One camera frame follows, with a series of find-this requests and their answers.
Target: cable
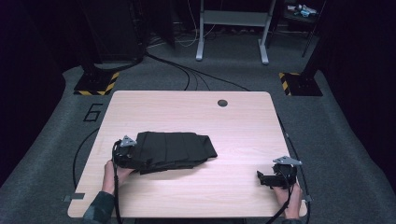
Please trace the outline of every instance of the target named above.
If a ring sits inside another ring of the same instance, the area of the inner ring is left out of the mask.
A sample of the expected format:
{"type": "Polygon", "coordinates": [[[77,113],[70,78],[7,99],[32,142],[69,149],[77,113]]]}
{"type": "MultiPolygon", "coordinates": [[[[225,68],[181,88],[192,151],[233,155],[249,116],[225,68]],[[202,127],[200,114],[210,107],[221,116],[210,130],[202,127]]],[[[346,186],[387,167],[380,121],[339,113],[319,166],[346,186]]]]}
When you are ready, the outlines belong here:
{"type": "Polygon", "coordinates": [[[201,75],[197,74],[197,73],[194,72],[194,71],[191,71],[191,72],[192,72],[195,76],[198,76],[198,77],[205,83],[207,89],[210,91],[209,86],[207,85],[206,81],[201,77],[201,75]]]}
{"type": "Polygon", "coordinates": [[[273,222],[285,211],[285,209],[289,206],[289,202],[290,202],[290,197],[291,197],[292,190],[290,190],[289,180],[288,180],[288,179],[286,178],[286,176],[282,173],[282,170],[281,170],[281,169],[279,169],[279,172],[282,174],[283,178],[285,178],[286,185],[288,186],[288,192],[289,192],[289,194],[288,194],[288,199],[283,203],[282,207],[277,211],[277,213],[276,213],[273,217],[271,217],[271,218],[266,222],[266,224],[271,224],[271,223],[273,223],[273,222]]]}
{"type": "Polygon", "coordinates": [[[197,40],[197,36],[198,36],[197,24],[195,22],[194,17],[192,16],[190,0],[188,0],[187,3],[189,4],[189,11],[190,11],[190,15],[191,15],[191,18],[192,18],[192,22],[194,23],[195,38],[191,41],[191,43],[189,45],[182,45],[182,44],[180,44],[181,42],[178,42],[183,47],[189,47],[189,46],[193,45],[195,43],[195,41],[197,40]]]}
{"type": "Polygon", "coordinates": [[[216,80],[220,80],[220,81],[223,81],[223,82],[227,82],[227,83],[232,84],[232,85],[234,85],[234,86],[236,86],[236,87],[239,87],[239,88],[241,88],[241,89],[243,89],[243,90],[245,90],[245,91],[250,91],[248,88],[245,88],[245,87],[243,87],[243,86],[241,86],[241,85],[238,85],[238,84],[236,84],[236,83],[234,83],[234,82],[231,82],[231,81],[228,81],[228,80],[219,78],[219,77],[213,77],[213,76],[211,76],[211,75],[209,75],[209,74],[207,74],[207,73],[203,73],[203,72],[197,71],[197,70],[195,70],[195,69],[192,69],[192,68],[183,66],[183,65],[178,64],[178,63],[172,63],[172,62],[170,62],[170,61],[166,61],[165,59],[158,58],[158,57],[156,57],[156,56],[154,56],[154,55],[152,55],[152,54],[149,54],[148,52],[146,52],[145,54],[146,54],[146,56],[148,56],[148,57],[150,57],[150,58],[152,58],[152,59],[154,59],[154,60],[156,60],[156,61],[159,61],[159,62],[161,62],[161,63],[168,63],[168,64],[170,64],[170,65],[173,65],[173,66],[176,66],[176,67],[179,67],[179,68],[183,68],[183,69],[189,70],[189,71],[191,71],[191,72],[195,72],[195,73],[198,73],[198,74],[207,76],[207,77],[212,77],[212,78],[214,78],[214,79],[216,79],[216,80]]]}
{"type": "MultiPolygon", "coordinates": [[[[224,1],[224,0],[221,0],[220,11],[222,11],[222,4],[223,4],[223,1],[224,1]]],[[[213,30],[213,28],[215,28],[215,26],[216,26],[216,24],[214,24],[214,25],[212,26],[212,28],[210,28],[210,30],[204,35],[204,38],[205,38],[207,35],[209,35],[210,32],[212,32],[212,30],[213,30]]]]}
{"type": "Polygon", "coordinates": [[[196,74],[192,73],[192,75],[195,77],[195,91],[198,90],[198,78],[196,76],[196,74]]]}
{"type": "Polygon", "coordinates": [[[184,91],[186,91],[187,88],[188,88],[189,85],[190,85],[190,75],[189,75],[189,73],[188,73],[187,71],[183,70],[182,68],[179,68],[179,67],[178,67],[178,69],[180,69],[181,71],[183,71],[183,72],[186,73],[186,75],[187,75],[188,81],[187,81],[186,87],[184,88],[184,91]]]}
{"type": "Polygon", "coordinates": [[[122,220],[120,216],[120,206],[119,206],[119,176],[117,175],[117,164],[114,162],[114,153],[113,153],[116,148],[116,145],[119,142],[120,140],[114,143],[111,153],[111,161],[113,162],[113,169],[114,169],[114,208],[116,210],[117,222],[121,224],[122,220]]]}
{"type": "MultiPolygon", "coordinates": [[[[293,150],[293,153],[294,153],[294,155],[296,157],[296,160],[299,161],[300,158],[299,158],[299,156],[297,154],[297,151],[296,151],[296,149],[294,147],[294,144],[291,142],[291,139],[289,138],[288,133],[286,133],[285,126],[283,125],[282,120],[280,119],[278,114],[276,114],[276,116],[277,116],[277,119],[279,120],[280,128],[282,129],[283,134],[285,134],[286,138],[288,139],[288,141],[290,143],[291,149],[293,150]]],[[[311,195],[309,194],[308,185],[306,184],[304,168],[303,168],[303,166],[299,166],[299,168],[300,168],[300,171],[301,171],[301,175],[303,176],[305,194],[306,194],[306,197],[308,197],[308,201],[306,202],[307,212],[306,212],[306,222],[305,222],[307,224],[307,223],[309,223],[309,219],[311,218],[311,195]]]]}
{"type": "Polygon", "coordinates": [[[79,151],[81,150],[82,145],[84,145],[84,143],[87,141],[87,139],[88,139],[89,137],[91,137],[91,135],[93,135],[94,133],[96,133],[98,130],[99,130],[99,128],[93,130],[90,134],[88,134],[87,137],[85,137],[85,139],[81,142],[81,144],[79,144],[78,150],[77,150],[77,152],[76,152],[76,154],[75,154],[75,158],[73,159],[73,183],[74,183],[75,190],[77,189],[77,181],[76,181],[76,160],[77,160],[78,153],[79,153],[79,151]]]}
{"type": "MultiPolygon", "coordinates": [[[[208,33],[205,34],[205,41],[206,40],[214,40],[218,37],[227,37],[227,36],[235,36],[235,35],[251,35],[251,33],[249,33],[249,32],[242,32],[242,31],[239,32],[238,34],[223,34],[222,31],[220,31],[219,32],[220,35],[218,35],[217,32],[211,32],[212,28],[210,29],[210,31],[208,33]]],[[[189,35],[186,35],[186,34],[180,35],[180,36],[176,37],[177,41],[175,41],[175,43],[184,43],[184,42],[194,41],[194,40],[180,40],[180,38],[182,38],[184,36],[190,37],[189,35]]],[[[154,40],[149,41],[147,49],[151,49],[154,47],[158,47],[158,46],[167,44],[166,42],[162,41],[160,37],[156,36],[155,38],[156,38],[155,41],[154,40]]]]}

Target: black stand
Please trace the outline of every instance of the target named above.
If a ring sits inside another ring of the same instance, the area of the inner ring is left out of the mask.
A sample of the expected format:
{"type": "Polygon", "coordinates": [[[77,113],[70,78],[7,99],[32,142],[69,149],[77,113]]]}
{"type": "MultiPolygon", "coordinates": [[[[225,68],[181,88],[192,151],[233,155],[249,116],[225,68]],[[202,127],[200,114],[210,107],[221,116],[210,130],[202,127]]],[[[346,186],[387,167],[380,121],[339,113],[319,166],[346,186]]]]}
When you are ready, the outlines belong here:
{"type": "Polygon", "coordinates": [[[285,94],[292,96],[322,96],[322,92],[313,78],[298,73],[279,73],[285,94]]]}
{"type": "Polygon", "coordinates": [[[108,95],[119,73],[96,68],[92,72],[84,70],[84,74],[74,88],[74,94],[108,95]]]}

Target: black cloth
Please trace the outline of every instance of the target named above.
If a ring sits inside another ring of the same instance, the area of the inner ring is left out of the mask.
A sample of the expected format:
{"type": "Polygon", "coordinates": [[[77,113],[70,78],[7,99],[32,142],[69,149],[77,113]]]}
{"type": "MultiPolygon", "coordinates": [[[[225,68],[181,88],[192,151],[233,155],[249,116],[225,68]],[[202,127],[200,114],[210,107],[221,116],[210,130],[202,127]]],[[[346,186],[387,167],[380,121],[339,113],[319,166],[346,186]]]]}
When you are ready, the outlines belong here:
{"type": "Polygon", "coordinates": [[[154,172],[190,169],[218,154],[207,135],[196,133],[139,133],[132,149],[132,160],[146,161],[141,175],[154,172]]]}

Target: black cable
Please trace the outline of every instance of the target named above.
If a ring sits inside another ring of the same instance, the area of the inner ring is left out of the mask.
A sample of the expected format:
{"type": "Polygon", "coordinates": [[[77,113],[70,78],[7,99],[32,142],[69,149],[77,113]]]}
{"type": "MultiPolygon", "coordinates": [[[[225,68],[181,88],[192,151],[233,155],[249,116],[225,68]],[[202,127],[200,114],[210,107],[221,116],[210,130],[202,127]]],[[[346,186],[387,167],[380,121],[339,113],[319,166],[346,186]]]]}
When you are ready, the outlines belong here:
{"type": "Polygon", "coordinates": [[[113,169],[114,169],[114,208],[116,210],[116,217],[117,217],[117,222],[119,224],[122,223],[121,216],[120,216],[120,206],[119,206],[119,176],[117,175],[117,164],[114,162],[114,150],[116,148],[116,145],[120,141],[117,141],[114,143],[113,149],[111,151],[111,161],[113,162],[113,169]]]}
{"type": "Polygon", "coordinates": [[[78,153],[79,153],[79,151],[81,150],[82,145],[84,145],[85,141],[87,141],[87,139],[88,139],[89,137],[91,137],[91,135],[93,135],[94,133],[96,133],[98,130],[99,130],[99,128],[93,130],[90,134],[88,134],[87,137],[85,137],[85,139],[81,142],[81,144],[79,144],[78,150],[77,150],[77,152],[76,152],[76,154],[75,154],[75,158],[73,159],[73,183],[74,183],[75,190],[77,189],[77,181],[76,181],[76,160],[77,160],[78,153]]]}
{"type": "Polygon", "coordinates": [[[195,77],[195,91],[198,90],[198,78],[196,76],[196,74],[192,73],[192,75],[195,77]]]}
{"type": "Polygon", "coordinates": [[[205,40],[215,40],[218,37],[241,36],[241,35],[254,35],[254,36],[257,36],[256,33],[252,34],[250,31],[246,31],[246,32],[239,31],[237,33],[226,31],[225,34],[222,31],[219,31],[219,32],[218,31],[213,31],[213,32],[210,32],[210,34],[207,34],[205,36],[205,40]]]}
{"type": "MultiPolygon", "coordinates": [[[[290,143],[291,149],[293,150],[293,153],[294,153],[294,155],[296,157],[296,160],[299,161],[300,158],[299,158],[299,156],[297,154],[297,151],[296,151],[296,149],[294,147],[294,144],[291,142],[291,139],[289,138],[288,133],[286,133],[285,126],[283,125],[282,120],[280,119],[278,114],[276,114],[276,116],[277,116],[277,119],[279,120],[280,128],[282,129],[283,134],[285,134],[286,138],[288,139],[288,141],[290,143]]],[[[307,202],[306,202],[307,211],[306,211],[306,222],[305,222],[306,224],[308,224],[309,223],[309,219],[311,218],[311,202],[310,202],[311,201],[311,195],[309,194],[308,185],[306,184],[304,168],[301,165],[299,166],[299,168],[300,168],[300,171],[301,171],[301,175],[303,176],[305,195],[306,195],[306,197],[309,197],[307,202]]]]}
{"type": "Polygon", "coordinates": [[[193,71],[191,71],[191,72],[192,72],[195,76],[198,76],[198,77],[205,83],[207,89],[210,91],[210,88],[209,88],[209,86],[207,85],[207,83],[206,83],[206,81],[204,80],[204,78],[201,77],[201,75],[199,75],[199,74],[197,74],[197,73],[195,73],[195,72],[193,72],[193,71]]]}
{"type": "Polygon", "coordinates": [[[236,86],[236,87],[239,87],[239,88],[241,88],[241,89],[243,89],[243,90],[245,90],[245,91],[250,91],[248,88],[245,88],[245,87],[243,87],[243,86],[241,86],[241,85],[239,85],[239,84],[236,84],[236,83],[234,83],[234,82],[231,82],[231,81],[228,81],[228,80],[219,78],[219,77],[213,77],[213,76],[211,76],[211,75],[209,75],[209,74],[207,74],[207,73],[200,72],[200,71],[198,71],[198,70],[189,68],[189,67],[187,67],[187,66],[183,66],[183,65],[178,64],[178,63],[173,63],[173,62],[167,61],[167,60],[165,60],[165,59],[158,58],[158,57],[156,57],[156,56],[154,56],[154,55],[152,55],[152,54],[149,54],[148,52],[146,52],[145,54],[146,54],[146,56],[148,56],[148,57],[150,57],[150,58],[152,58],[152,59],[154,59],[154,60],[156,60],[156,61],[159,61],[159,62],[161,62],[161,63],[168,63],[168,64],[171,64],[171,65],[173,65],[173,66],[176,66],[176,67],[180,67],[180,68],[189,70],[189,71],[191,71],[191,72],[193,71],[193,72],[199,73],[199,74],[201,74],[201,75],[204,75],[204,76],[207,76],[207,77],[212,77],[212,78],[214,78],[214,79],[216,79],[216,80],[219,80],[219,81],[223,81],[223,82],[232,84],[232,85],[234,85],[234,86],[236,86]]]}
{"type": "Polygon", "coordinates": [[[273,217],[271,217],[266,224],[271,224],[273,223],[284,211],[285,209],[289,206],[290,203],[290,197],[291,197],[291,193],[292,190],[290,190],[290,184],[289,184],[289,180],[286,178],[286,176],[282,173],[282,170],[279,169],[279,172],[282,174],[283,178],[285,178],[285,182],[286,185],[288,186],[288,199],[283,203],[282,207],[276,212],[276,214],[274,214],[273,217]]]}
{"type": "Polygon", "coordinates": [[[186,87],[184,88],[184,91],[186,91],[187,88],[190,86],[190,75],[189,75],[189,73],[187,71],[183,70],[182,68],[178,68],[178,69],[180,69],[181,71],[183,71],[187,75],[188,81],[187,81],[186,87]]]}

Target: wooden table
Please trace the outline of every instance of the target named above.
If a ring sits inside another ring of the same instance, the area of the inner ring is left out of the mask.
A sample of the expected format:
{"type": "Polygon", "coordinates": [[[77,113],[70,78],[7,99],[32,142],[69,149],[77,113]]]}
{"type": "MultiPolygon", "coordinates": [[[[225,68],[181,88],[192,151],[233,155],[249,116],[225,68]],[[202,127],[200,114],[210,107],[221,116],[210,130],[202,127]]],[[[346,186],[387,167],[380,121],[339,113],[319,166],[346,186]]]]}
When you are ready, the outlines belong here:
{"type": "Polygon", "coordinates": [[[71,202],[70,217],[82,217],[101,189],[114,142],[145,131],[208,135],[218,157],[190,170],[132,174],[120,187],[122,217],[271,217],[279,209],[256,174],[273,175],[273,159],[289,156],[267,92],[116,91],[78,183],[84,198],[71,202]]]}

